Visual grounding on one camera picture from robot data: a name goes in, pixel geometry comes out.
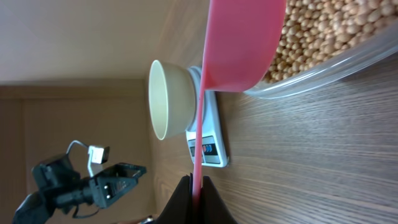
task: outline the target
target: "white digital scale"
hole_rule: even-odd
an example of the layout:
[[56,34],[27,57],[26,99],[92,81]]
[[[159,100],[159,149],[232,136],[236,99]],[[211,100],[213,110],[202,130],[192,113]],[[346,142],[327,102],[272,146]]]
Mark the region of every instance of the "white digital scale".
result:
[[[199,102],[199,88],[201,68],[193,66],[188,68],[191,74],[193,85],[195,87],[195,94],[197,103]],[[196,126],[197,121],[187,128],[187,142],[190,151],[192,162],[195,157],[195,140],[196,140]],[[221,134],[220,119],[218,116],[217,101],[214,91],[205,91],[205,98],[203,100],[203,124],[202,124],[202,159],[203,166],[210,167],[225,167],[228,164],[228,157],[226,155],[223,136]]]

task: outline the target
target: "cable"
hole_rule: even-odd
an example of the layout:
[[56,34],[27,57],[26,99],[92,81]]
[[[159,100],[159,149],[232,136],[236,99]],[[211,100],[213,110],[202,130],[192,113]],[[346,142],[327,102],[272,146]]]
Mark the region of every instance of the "cable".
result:
[[79,205],[76,205],[76,209],[75,209],[75,212],[73,212],[72,218],[89,218],[89,217],[92,217],[93,215],[96,215],[99,211],[100,211],[100,209],[98,209],[95,213],[79,216],[79,215],[77,215],[77,213],[79,212]]
[[85,147],[86,149],[88,149],[88,145],[82,143],[81,141],[73,140],[73,141],[69,144],[69,146],[68,146],[67,154],[69,154],[70,149],[73,147],[74,144],[79,144],[79,145]]

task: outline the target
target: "pink scoop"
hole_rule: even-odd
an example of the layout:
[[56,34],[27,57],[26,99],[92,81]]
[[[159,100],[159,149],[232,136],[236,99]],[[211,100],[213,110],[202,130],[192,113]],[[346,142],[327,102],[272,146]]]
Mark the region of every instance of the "pink scoop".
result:
[[[211,0],[197,118],[205,90],[244,91],[261,80],[279,43],[286,0]],[[201,188],[201,120],[197,122],[193,205]]]

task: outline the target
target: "pile of beans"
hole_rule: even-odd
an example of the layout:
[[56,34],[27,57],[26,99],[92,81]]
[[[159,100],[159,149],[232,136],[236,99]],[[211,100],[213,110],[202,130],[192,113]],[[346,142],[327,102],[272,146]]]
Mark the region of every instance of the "pile of beans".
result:
[[398,0],[287,0],[279,46],[264,81],[306,71],[378,34],[397,16]]

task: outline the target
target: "wooden table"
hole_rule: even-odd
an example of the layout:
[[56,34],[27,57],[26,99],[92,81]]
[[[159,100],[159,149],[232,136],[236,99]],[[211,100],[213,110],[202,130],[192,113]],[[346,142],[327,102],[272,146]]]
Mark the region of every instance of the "wooden table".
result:
[[[156,57],[201,62],[208,2],[175,1]],[[204,168],[240,223],[398,223],[398,55],[279,100],[220,93],[224,169]],[[185,135],[152,133],[157,209],[192,172]]]

